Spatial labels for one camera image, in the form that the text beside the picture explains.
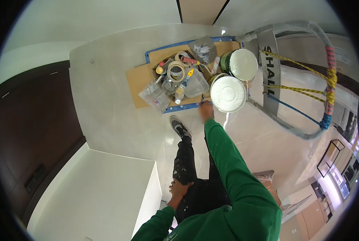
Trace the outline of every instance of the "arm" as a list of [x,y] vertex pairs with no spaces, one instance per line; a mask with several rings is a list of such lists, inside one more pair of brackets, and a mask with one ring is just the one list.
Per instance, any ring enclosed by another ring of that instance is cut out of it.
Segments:
[[170,206],[158,210],[153,217],[142,224],[132,241],[162,241],[169,234],[169,228],[173,223],[175,213],[174,208]]
[[240,152],[222,126],[213,119],[208,119],[205,133],[208,148],[231,201],[258,197],[278,207],[271,193],[250,173]]
[[182,185],[177,179],[174,179],[169,186],[172,197],[167,207],[158,210],[153,217],[142,224],[132,241],[162,241],[169,234],[169,228],[176,213],[175,210],[177,210],[183,196],[188,192],[188,188],[193,184],[194,182],[190,182],[187,185]]
[[229,228],[238,239],[276,241],[282,212],[271,193],[246,166],[235,144],[213,120],[209,102],[200,104],[209,151],[216,163],[232,210],[225,213]]

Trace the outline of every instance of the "sneaker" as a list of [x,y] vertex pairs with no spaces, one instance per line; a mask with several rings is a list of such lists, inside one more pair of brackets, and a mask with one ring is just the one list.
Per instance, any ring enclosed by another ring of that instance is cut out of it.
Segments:
[[173,130],[177,132],[177,134],[180,136],[181,139],[184,136],[188,136],[190,137],[190,139],[192,138],[192,135],[190,134],[190,132],[187,130],[187,128],[183,125],[182,121],[178,117],[176,116],[170,117],[170,124]]

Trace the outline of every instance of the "green sweatshirt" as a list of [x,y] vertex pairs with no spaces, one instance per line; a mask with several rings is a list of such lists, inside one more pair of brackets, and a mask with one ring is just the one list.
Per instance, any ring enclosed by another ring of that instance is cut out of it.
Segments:
[[169,234],[175,210],[167,206],[144,223],[133,241],[269,240],[280,234],[282,212],[276,201],[249,171],[222,126],[205,123],[206,140],[232,206],[188,217]]

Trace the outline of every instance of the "black pants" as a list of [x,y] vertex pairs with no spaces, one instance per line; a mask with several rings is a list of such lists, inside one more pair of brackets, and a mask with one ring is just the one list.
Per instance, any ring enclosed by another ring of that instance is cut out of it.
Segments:
[[190,137],[185,136],[178,143],[178,152],[174,160],[173,178],[180,181],[182,185],[194,182],[194,185],[188,189],[187,194],[182,198],[176,210],[175,216],[178,224],[192,215],[207,213],[222,205],[231,205],[230,198],[222,184],[220,174],[210,151],[209,179],[203,180],[197,178],[194,150]]

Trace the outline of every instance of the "hand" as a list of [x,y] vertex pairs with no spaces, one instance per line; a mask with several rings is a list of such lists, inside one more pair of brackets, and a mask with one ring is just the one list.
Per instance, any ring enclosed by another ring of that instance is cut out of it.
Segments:
[[170,202],[168,202],[168,206],[177,210],[178,205],[180,204],[183,196],[188,192],[189,187],[191,187],[194,182],[190,182],[187,185],[182,185],[177,179],[173,179],[174,181],[171,182],[171,186],[169,186],[169,192],[172,194]]
[[169,186],[169,192],[172,195],[172,198],[182,199],[183,196],[188,192],[189,187],[191,187],[194,182],[190,182],[187,185],[182,185],[180,181],[177,179],[173,179],[174,181],[171,182],[171,186]]
[[206,100],[204,103],[199,103],[198,106],[198,111],[204,124],[208,119],[214,118],[213,105],[211,105],[210,101]]

